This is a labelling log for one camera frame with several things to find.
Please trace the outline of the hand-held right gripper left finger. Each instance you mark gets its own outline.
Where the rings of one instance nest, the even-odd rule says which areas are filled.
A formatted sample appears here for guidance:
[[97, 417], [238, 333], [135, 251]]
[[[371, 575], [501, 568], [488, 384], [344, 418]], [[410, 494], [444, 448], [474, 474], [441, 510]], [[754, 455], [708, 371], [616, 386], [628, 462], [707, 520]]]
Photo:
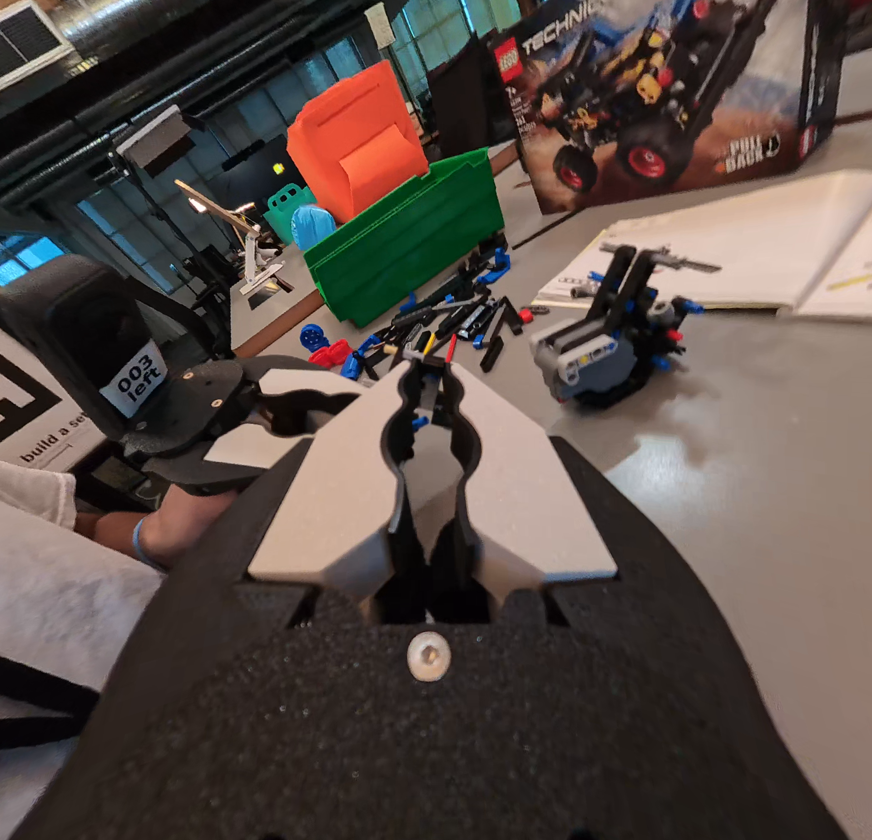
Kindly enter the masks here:
[[248, 565], [257, 581], [372, 598], [392, 577], [423, 574], [402, 463], [420, 372], [399, 362], [314, 436]]

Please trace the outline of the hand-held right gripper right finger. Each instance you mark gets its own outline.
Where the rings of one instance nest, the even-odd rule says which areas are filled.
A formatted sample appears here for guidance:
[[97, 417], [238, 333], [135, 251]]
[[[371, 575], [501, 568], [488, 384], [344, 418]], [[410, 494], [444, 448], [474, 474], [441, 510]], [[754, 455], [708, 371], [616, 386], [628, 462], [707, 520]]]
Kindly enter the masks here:
[[443, 373], [461, 467], [454, 557], [491, 606], [514, 592], [611, 580], [618, 567], [546, 431], [456, 363]]

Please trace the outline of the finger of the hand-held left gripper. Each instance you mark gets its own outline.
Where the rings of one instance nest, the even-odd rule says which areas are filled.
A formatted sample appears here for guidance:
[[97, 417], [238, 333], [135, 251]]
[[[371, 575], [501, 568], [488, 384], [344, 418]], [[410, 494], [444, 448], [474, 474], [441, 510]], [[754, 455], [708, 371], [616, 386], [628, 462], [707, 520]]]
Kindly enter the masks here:
[[260, 422], [246, 421], [211, 443], [203, 462], [267, 470], [300, 443], [312, 440], [319, 428], [309, 416], [303, 420], [303, 431], [292, 435], [279, 435]]
[[330, 371], [271, 368], [258, 380], [259, 404], [272, 423], [298, 423], [311, 413], [337, 416], [368, 391]]

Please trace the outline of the black lego beam subassembly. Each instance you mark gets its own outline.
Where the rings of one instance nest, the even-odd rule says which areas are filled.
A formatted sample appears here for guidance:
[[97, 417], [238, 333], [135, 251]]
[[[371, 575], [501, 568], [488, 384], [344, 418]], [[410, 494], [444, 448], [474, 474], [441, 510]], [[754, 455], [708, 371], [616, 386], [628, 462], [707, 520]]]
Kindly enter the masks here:
[[397, 464], [405, 464], [414, 453], [416, 434], [431, 424], [451, 432], [453, 416], [444, 389], [447, 362], [423, 351], [399, 348], [390, 367], [406, 369], [398, 383], [401, 407], [388, 424], [387, 449]]

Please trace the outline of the wooden board on white arm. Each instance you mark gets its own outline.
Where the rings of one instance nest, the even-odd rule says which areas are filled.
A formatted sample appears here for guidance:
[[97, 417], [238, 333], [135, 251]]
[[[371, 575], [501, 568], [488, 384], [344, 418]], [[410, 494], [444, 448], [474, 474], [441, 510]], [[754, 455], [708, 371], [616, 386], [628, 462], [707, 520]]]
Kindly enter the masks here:
[[285, 267], [281, 255], [286, 245], [267, 223], [251, 216], [250, 213], [256, 210], [254, 203], [228, 210], [184, 181], [176, 178], [173, 182], [196, 212], [223, 221], [234, 234], [235, 241], [231, 246], [239, 247], [234, 257], [218, 254], [213, 258], [210, 254], [201, 254], [213, 282], [223, 295], [229, 297], [232, 287], [242, 280], [242, 296], [254, 309], [278, 291], [291, 293], [295, 290], [280, 274]]

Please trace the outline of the person's left forearm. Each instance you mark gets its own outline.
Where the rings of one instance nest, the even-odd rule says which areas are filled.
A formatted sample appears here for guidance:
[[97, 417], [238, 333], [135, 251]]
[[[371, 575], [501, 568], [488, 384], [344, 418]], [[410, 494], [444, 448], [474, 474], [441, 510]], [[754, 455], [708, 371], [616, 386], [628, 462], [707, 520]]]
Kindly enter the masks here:
[[114, 511], [105, 514], [78, 511], [74, 530], [96, 544], [127, 557], [136, 558], [134, 532], [145, 518], [145, 514], [132, 511]]

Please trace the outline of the grey black lego vehicle chassis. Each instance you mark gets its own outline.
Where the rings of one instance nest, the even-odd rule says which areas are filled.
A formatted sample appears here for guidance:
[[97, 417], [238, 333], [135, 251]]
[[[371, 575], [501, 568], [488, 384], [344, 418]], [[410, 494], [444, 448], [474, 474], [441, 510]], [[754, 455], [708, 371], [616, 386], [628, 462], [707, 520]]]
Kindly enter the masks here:
[[591, 272], [598, 284], [582, 319], [556, 323], [531, 336], [529, 347], [551, 395], [560, 403], [577, 399], [606, 409], [644, 387], [656, 369], [669, 371], [672, 356], [685, 353], [680, 327], [701, 304], [675, 296], [663, 301], [649, 285], [658, 267], [707, 274], [721, 266], [680, 257], [666, 247], [638, 249], [602, 244], [612, 255], [605, 274]]

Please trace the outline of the pile of loose lego pieces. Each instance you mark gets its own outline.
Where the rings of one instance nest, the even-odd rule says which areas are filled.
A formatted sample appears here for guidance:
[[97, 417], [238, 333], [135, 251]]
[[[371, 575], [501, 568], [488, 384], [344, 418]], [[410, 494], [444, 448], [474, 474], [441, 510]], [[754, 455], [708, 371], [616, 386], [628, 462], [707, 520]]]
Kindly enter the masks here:
[[350, 380], [366, 376], [377, 379], [376, 365], [390, 357], [390, 346], [438, 355], [445, 347], [451, 357], [459, 342], [475, 350], [490, 347], [489, 334], [499, 334], [503, 321], [514, 334], [535, 317], [550, 312], [545, 305], [516, 307], [495, 294], [499, 281], [511, 269], [507, 238], [503, 232], [484, 239], [458, 265], [456, 272], [430, 295], [419, 299], [414, 293], [375, 333], [346, 355], [340, 374]]

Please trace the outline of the lego set cardboard box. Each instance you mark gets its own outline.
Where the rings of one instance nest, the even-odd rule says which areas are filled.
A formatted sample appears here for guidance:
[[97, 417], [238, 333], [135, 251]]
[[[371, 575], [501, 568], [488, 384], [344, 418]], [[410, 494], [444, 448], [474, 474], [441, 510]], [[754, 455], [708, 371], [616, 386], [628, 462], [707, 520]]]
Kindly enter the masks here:
[[795, 170], [849, 0], [547, 0], [489, 43], [543, 216]]

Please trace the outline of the person's left hand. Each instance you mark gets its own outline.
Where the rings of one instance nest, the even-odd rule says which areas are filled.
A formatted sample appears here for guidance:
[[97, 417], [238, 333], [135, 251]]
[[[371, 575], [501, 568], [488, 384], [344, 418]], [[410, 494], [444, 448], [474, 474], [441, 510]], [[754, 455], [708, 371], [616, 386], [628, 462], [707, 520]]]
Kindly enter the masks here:
[[235, 489], [212, 496], [194, 496], [179, 486], [170, 486], [156, 512], [162, 538], [171, 552], [171, 567], [196, 545], [237, 497]]

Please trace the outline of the background grey table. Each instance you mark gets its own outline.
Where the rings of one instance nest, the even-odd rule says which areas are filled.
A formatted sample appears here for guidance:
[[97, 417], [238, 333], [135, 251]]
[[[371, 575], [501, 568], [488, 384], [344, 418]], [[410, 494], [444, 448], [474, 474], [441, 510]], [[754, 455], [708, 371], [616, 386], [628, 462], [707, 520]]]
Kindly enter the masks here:
[[259, 355], [324, 304], [310, 270], [297, 246], [287, 246], [279, 257], [284, 265], [277, 272], [277, 289], [263, 285], [256, 292], [242, 293], [240, 279], [230, 296], [231, 348], [238, 357]]

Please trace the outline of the framed black white sign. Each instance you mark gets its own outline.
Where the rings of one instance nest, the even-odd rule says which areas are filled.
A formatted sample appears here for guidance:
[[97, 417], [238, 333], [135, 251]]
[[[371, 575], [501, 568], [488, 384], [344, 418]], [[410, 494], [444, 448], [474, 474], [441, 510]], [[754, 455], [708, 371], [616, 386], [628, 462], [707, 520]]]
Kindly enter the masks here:
[[104, 439], [45, 366], [2, 332], [2, 462], [27, 469], [70, 472]]

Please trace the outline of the window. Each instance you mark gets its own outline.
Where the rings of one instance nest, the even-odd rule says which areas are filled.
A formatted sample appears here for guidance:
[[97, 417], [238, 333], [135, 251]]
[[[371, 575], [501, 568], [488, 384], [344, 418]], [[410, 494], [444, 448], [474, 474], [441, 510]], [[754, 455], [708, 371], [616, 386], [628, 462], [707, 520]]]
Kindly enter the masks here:
[[48, 236], [1, 234], [1, 287], [20, 279], [69, 251]]

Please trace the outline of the blue wristband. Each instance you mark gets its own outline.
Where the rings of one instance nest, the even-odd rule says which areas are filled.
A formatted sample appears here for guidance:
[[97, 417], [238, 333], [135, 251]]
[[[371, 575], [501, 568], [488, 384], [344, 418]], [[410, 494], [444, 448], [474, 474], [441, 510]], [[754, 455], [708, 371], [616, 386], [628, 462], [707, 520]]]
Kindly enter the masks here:
[[167, 549], [159, 527], [158, 513], [153, 512], [137, 522], [131, 537], [134, 557], [159, 573], [167, 573], [171, 567]]

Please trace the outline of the light blue bag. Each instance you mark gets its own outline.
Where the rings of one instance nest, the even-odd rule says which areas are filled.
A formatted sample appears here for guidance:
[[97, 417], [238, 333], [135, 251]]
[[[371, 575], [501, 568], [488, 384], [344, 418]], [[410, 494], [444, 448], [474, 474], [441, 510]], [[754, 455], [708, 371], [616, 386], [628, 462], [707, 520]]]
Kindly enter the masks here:
[[301, 252], [308, 252], [337, 230], [327, 210], [314, 203], [300, 204], [292, 214], [291, 236]]

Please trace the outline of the green plastic bin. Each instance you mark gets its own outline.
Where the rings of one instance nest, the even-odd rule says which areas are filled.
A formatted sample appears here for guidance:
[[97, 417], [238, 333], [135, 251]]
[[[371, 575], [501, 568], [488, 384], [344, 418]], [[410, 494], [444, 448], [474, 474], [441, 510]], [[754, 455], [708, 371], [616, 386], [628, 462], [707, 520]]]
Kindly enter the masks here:
[[501, 232], [488, 148], [434, 162], [303, 255], [324, 304], [364, 327]]

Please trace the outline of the small green basket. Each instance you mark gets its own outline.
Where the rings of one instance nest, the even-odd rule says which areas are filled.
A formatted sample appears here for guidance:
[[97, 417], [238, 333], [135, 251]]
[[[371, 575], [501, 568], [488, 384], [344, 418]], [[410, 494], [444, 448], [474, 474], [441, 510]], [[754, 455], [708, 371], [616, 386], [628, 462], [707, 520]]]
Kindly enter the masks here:
[[292, 219], [298, 207], [316, 202], [311, 188], [288, 183], [267, 201], [263, 218], [269, 228], [286, 246], [294, 242]]

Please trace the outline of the studio light panel on stand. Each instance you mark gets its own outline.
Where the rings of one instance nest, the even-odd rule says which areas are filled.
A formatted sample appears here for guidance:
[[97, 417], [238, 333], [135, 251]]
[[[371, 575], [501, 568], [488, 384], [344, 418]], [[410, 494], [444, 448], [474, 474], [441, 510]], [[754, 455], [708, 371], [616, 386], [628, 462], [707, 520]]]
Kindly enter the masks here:
[[114, 170], [107, 190], [118, 206], [113, 240], [165, 293], [191, 289], [185, 263], [211, 243], [210, 226], [175, 182], [195, 180], [186, 161], [192, 149], [193, 127], [171, 105], [129, 128], [107, 155]]

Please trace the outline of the black monitor screen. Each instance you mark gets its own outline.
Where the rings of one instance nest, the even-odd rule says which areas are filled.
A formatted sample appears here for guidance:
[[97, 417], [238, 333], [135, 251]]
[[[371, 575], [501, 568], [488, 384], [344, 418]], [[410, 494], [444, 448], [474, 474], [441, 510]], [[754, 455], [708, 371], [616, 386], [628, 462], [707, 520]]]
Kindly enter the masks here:
[[208, 188], [212, 201], [228, 211], [253, 204], [256, 216], [268, 210], [268, 200], [289, 184], [305, 188], [307, 182], [287, 152], [287, 135], [258, 139], [222, 163]]

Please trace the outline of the orange plastic bin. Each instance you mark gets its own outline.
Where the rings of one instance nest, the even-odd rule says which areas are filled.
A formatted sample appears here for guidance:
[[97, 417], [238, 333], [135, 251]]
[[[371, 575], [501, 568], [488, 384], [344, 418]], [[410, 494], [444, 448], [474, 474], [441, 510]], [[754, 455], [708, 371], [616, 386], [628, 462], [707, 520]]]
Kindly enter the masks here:
[[306, 103], [288, 128], [287, 151], [338, 224], [429, 170], [389, 61]]

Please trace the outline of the person's white shirt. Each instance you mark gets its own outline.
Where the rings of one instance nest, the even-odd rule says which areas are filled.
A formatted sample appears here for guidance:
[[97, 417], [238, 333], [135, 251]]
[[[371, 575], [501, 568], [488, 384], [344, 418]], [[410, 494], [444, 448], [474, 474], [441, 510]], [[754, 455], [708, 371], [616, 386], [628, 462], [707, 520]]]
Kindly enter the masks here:
[[1, 465], [2, 838], [70, 756], [160, 584], [74, 530], [69, 473]]

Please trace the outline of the white air vent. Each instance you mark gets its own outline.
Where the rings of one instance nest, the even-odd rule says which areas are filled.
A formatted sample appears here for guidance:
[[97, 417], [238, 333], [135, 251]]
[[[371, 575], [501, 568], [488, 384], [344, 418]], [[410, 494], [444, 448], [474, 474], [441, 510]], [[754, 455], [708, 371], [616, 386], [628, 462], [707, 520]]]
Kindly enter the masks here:
[[1, 11], [1, 90], [74, 53], [35, 0], [19, 0]]

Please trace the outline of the white instruction booklet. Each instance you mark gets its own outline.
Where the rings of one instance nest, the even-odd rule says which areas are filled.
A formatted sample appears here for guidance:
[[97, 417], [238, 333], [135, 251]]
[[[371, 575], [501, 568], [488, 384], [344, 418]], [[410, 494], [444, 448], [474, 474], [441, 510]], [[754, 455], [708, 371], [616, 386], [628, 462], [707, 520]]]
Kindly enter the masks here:
[[785, 310], [829, 321], [871, 318], [871, 173], [839, 170], [688, 209], [612, 224], [535, 298], [589, 306], [583, 297], [612, 256], [605, 246], [664, 249], [679, 265], [651, 282], [706, 309]]

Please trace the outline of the silver ventilation duct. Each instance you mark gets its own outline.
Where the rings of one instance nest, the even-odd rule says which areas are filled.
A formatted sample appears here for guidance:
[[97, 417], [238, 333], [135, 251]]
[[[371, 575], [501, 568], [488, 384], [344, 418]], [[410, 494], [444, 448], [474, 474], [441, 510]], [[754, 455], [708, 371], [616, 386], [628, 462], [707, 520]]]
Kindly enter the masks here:
[[208, 28], [274, 14], [295, 15], [319, 0], [66, 0], [49, 17], [83, 58], [107, 58], [181, 20], [205, 17]]

